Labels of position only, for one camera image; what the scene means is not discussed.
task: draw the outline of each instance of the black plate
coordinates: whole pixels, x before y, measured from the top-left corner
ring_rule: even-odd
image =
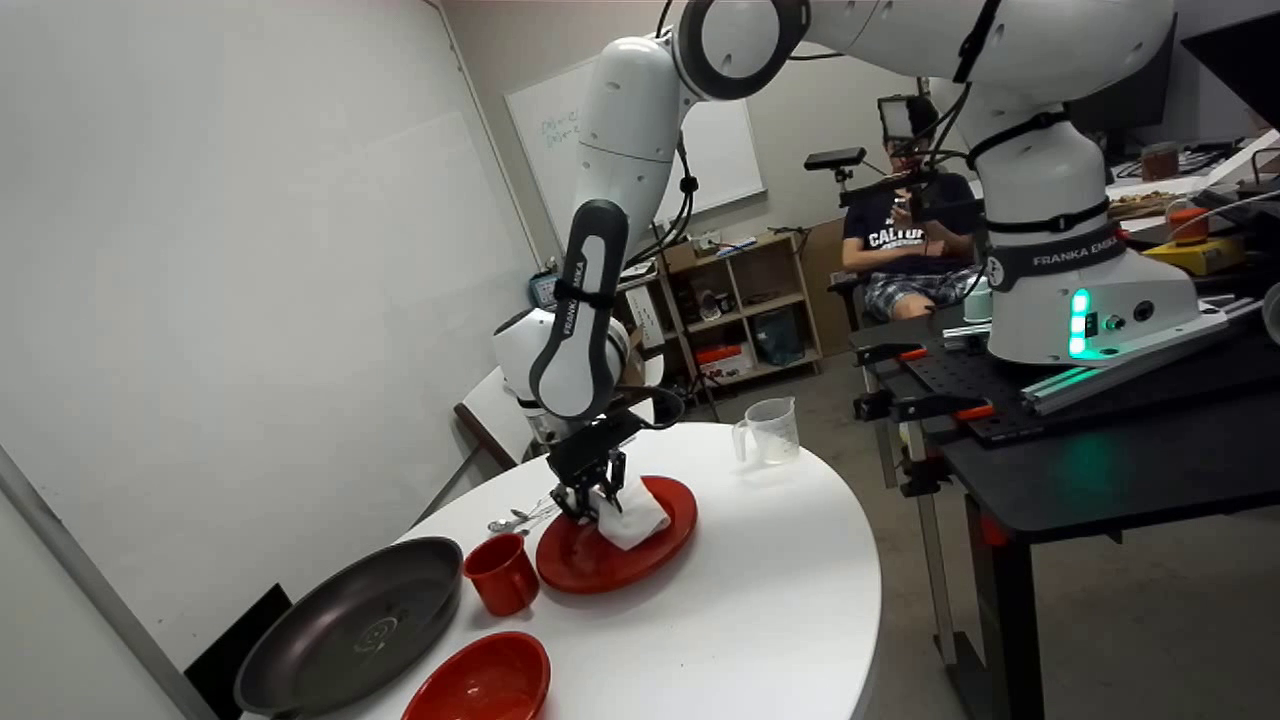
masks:
[[[325,579],[246,650],[237,701],[265,714],[308,714],[352,702],[452,623],[460,546],[442,536],[404,539]]]

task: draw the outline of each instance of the black tabletop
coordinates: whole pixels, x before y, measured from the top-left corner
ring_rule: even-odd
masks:
[[[920,380],[881,364],[886,387]],[[1062,539],[1280,498],[1280,385],[1165,405],[1022,444],[980,444],[948,421],[923,422],[955,480],[1008,533]]]

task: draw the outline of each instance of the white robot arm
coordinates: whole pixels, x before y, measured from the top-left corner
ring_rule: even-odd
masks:
[[[1117,243],[1105,155],[1062,98],[1151,60],[1172,0],[688,0],[676,28],[612,40],[590,69],[578,184],[557,318],[515,385],[566,427],[614,393],[612,296],[648,253],[678,118],[696,98],[758,93],[799,40],[931,74],[971,141],[991,249],[991,352],[1099,364],[1196,317],[1191,282]]]

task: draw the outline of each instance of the black table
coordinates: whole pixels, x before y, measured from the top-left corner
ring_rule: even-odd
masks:
[[[874,364],[874,380],[895,395],[923,393],[891,360]],[[950,421],[923,421],[928,446],[948,459],[966,504],[984,659],[955,630],[948,677],[963,713],[1043,714],[1031,543],[1280,504],[1274,427],[1280,385],[1000,446]]]

